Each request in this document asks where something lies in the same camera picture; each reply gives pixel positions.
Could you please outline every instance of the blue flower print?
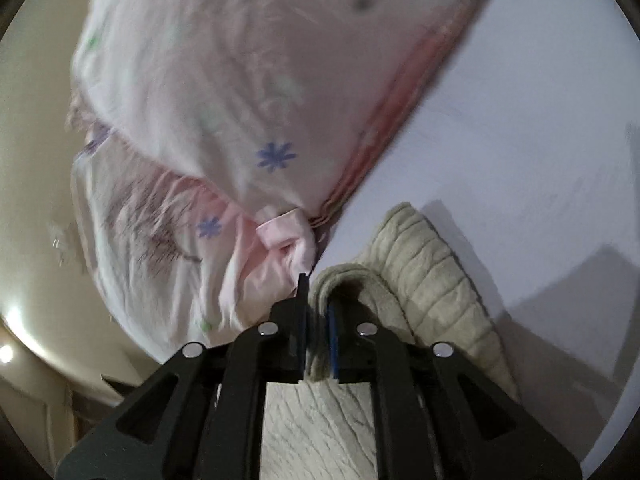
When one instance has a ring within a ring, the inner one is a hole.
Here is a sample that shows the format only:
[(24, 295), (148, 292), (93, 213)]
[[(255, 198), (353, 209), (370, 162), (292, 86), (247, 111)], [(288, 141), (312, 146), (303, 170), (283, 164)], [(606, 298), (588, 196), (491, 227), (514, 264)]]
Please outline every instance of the blue flower print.
[(220, 223), (220, 218), (214, 216), (211, 220), (205, 220), (200, 222), (198, 225), (198, 238), (211, 238), (212, 236), (218, 236), (220, 231), (222, 231), (222, 224)]
[(269, 173), (277, 169), (284, 170), (287, 167), (287, 161), (298, 156), (295, 153), (289, 153), (292, 146), (291, 142), (286, 142), (278, 148), (275, 142), (269, 142), (264, 150), (257, 153), (262, 159), (258, 168), (267, 168)]

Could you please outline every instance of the beige wall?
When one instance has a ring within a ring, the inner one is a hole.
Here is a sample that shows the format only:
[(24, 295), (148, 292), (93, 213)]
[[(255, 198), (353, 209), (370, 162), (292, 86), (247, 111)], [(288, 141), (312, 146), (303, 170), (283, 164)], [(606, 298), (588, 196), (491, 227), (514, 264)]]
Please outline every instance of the beige wall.
[(33, 352), (103, 395), (100, 374), (139, 383), (148, 358), (110, 322), (78, 261), (59, 267), (47, 225), (74, 221), (64, 130), (69, 64), (88, 0), (27, 0), (0, 41), (0, 314)]
[(14, 358), (0, 363), (0, 407), (25, 446), (51, 473), (74, 443), (67, 382), (0, 326), (0, 347), (4, 345), (11, 346)]

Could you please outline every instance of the light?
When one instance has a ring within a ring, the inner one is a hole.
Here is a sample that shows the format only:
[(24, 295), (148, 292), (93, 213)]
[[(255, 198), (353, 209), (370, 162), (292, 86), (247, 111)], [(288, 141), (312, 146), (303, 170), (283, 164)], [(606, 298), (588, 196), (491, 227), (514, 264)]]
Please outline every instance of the light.
[(14, 358), (14, 349), (9, 345), (4, 345), (0, 347), (0, 362), (7, 364), (11, 359)]
[(18, 310), (17, 307), (13, 307), (9, 311), (9, 314), (7, 314), (6, 324), (9, 327), (9, 330), (11, 330), (11, 332), (13, 332), (29, 350), (40, 358), (44, 358), (46, 356), (44, 348), (25, 329), (22, 323), (22, 317), (20, 316), (20, 310)]

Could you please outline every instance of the beige towel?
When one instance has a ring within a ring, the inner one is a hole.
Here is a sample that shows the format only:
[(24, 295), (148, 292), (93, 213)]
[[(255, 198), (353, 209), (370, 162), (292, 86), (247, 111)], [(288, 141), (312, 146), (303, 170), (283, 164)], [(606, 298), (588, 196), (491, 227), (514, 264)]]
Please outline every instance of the beige towel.
[(354, 263), (322, 272), (312, 284), (308, 378), (269, 384), (264, 413), (263, 480), (377, 478), (369, 385), (327, 379), (324, 314), (329, 293), (354, 283), (358, 299), (405, 342), (448, 340), (514, 399), (516, 386), (500, 341), (451, 250), (408, 204), (392, 209)]
[(353, 263), (323, 271), (314, 281), (309, 303), (315, 310), (310, 329), (307, 373), (328, 377), (324, 316), (329, 294), (352, 284), (355, 299), (405, 343), (428, 346), (449, 341), (513, 399), (516, 385), (500, 339), (479, 303), (469, 278), (451, 249), (424, 216), (402, 203), (386, 214), (372, 241)]

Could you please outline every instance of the white bed sheet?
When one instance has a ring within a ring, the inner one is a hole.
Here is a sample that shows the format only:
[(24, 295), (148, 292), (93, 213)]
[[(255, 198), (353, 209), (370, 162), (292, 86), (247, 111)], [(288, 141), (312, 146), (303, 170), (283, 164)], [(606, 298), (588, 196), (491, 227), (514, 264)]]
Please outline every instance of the white bed sheet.
[(580, 460), (640, 405), (640, 41), (614, 0), (491, 0), (315, 271), (408, 200), (455, 250), (526, 408)]

